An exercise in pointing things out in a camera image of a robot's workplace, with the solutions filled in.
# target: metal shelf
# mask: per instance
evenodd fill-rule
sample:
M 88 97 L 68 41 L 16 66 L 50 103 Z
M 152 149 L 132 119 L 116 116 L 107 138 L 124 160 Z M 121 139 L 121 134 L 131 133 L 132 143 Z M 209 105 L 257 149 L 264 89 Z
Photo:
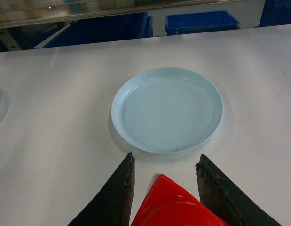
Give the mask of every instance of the metal shelf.
M 0 1 L 0 28 L 232 1 L 238 0 Z

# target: blue plastic bin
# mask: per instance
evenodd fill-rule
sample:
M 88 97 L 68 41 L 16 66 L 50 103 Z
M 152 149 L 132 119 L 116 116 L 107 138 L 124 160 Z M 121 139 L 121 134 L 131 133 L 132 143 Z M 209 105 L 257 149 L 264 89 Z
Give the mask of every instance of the blue plastic bin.
M 266 0 L 259 27 L 291 24 L 291 0 Z
M 227 11 L 169 15 L 165 21 L 167 35 L 215 32 L 240 29 L 239 21 Z
M 143 38 L 147 24 L 147 12 L 77 20 L 44 48 Z

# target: white table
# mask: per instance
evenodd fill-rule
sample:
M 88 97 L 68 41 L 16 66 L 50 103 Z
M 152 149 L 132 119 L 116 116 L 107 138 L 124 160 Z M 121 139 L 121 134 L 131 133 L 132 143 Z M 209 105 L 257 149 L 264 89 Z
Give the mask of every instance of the white table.
M 158 67 L 219 89 L 224 116 L 192 151 L 154 155 L 120 139 L 117 90 Z M 134 218 L 155 173 L 196 198 L 206 154 L 256 204 L 291 226 L 291 25 L 0 53 L 0 226 L 66 226 L 130 151 Z

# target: blue crate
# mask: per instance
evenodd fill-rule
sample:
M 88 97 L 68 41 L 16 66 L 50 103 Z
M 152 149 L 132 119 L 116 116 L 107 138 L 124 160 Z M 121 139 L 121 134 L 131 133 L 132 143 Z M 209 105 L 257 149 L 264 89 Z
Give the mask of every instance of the blue crate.
M 77 20 L 44 48 L 142 38 L 147 20 L 147 12 Z
M 291 24 L 291 0 L 266 0 L 259 27 Z
M 239 21 L 227 11 L 169 15 L 165 20 L 167 35 L 240 29 Z

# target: light blue plate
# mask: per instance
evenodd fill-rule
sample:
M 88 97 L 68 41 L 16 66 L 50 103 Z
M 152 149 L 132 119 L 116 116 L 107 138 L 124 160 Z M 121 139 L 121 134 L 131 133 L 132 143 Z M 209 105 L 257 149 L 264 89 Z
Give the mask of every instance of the light blue plate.
M 111 108 L 119 135 L 151 153 L 177 153 L 198 146 L 217 129 L 222 113 L 216 87 L 181 68 L 136 75 L 120 88 Z

